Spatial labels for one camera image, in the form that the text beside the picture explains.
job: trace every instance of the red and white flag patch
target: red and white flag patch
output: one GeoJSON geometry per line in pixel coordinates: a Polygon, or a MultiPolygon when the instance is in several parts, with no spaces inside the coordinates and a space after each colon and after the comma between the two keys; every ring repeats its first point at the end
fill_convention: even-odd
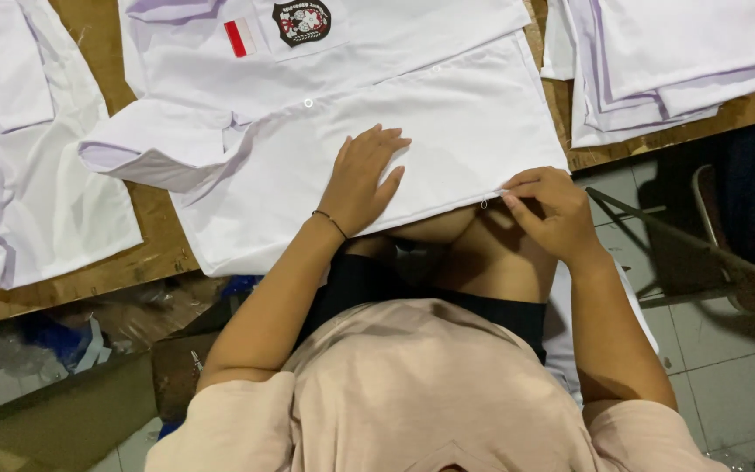
{"type": "Polygon", "coordinates": [[[235,57],[249,56],[255,52],[253,34],[249,32],[246,19],[239,17],[224,23],[223,26],[225,26],[226,35],[229,36],[229,42],[232,43],[235,57]]]}

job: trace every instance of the woman's left hand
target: woman's left hand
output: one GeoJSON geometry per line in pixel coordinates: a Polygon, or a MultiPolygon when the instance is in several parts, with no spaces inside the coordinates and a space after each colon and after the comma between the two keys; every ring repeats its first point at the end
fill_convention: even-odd
{"type": "Polygon", "coordinates": [[[404,166],[392,169],[380,187],[378,181],[392,155],[411,142],[401,138],[401,128],[383,129],[380,124],[354,139],[346,138],[317,210],[333,218],[346,236],[360,233],[395,195],[404,166]]]}

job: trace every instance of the black emblem patch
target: black emblem patch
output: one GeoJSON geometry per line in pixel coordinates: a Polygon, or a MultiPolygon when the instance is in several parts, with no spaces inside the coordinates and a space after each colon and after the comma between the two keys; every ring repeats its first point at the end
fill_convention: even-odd
{"type": "Polygon", "coordinates": [[[296,0],[273,5],[273,21],[281,39],[291,48],[319,41],[330,32],[330,10],[320,0],[296,0]]]}

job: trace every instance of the wooden table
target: wooden table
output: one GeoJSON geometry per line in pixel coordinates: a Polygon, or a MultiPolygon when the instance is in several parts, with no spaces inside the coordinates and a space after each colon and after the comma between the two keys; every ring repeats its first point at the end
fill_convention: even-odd
{"type": "MultiPolygon", "coordinates": [[[[110,114],[135,100],[124,81],[118,6],[113,0],[49,0],[63,25],[78,42],[107,100],[110,114]]],[[[546,1],[524,0],[537,17],[525,28],[534,59],[540,67],[546,1]]],[[[741,128],[755,123],[755,93],[723,105],[717,116],[665,131],[629,139],[623,143],[585,149],[570,149],[572,82],[544,80],[559,140],[568,149],[571,170],[642,154],[692,139],[741,128]]],[[[54,279],[10,291],[0,290],[0,320],[20,313],[60,305],[92,295],[153,281],[200,266],[188,246],[167,191],[127,182],[139,218],[144,243],[54,279]]]]}

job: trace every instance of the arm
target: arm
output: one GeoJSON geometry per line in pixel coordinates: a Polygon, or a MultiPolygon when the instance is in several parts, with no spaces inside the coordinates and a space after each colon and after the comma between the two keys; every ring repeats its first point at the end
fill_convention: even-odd
{"type": "Polygon", "coordinates": [[[666,372],[596,236],[587,194],[566,172],[550,167],[521,172],[503,188],[509,189],[503,200],[520,226],[570,268],[575,364],[585,413],[595,409],[589,403],[605,400],[650,400],[677,410],[666,372]],[[545,218],[520,198],[540,201],[545,218]]]}
{"type": "Polygon", "coordinates": [[[380,216],[400,185],[397,167],[378,186],[393,153],[409,145],[400,129],[378,124],[348,138],[336,157],[319,213],[308,219],[287,250],[246,298],[211,347],[197,392],[225,381],[262,382],[293,350],[323,271],[347,235],[380,216]]]}

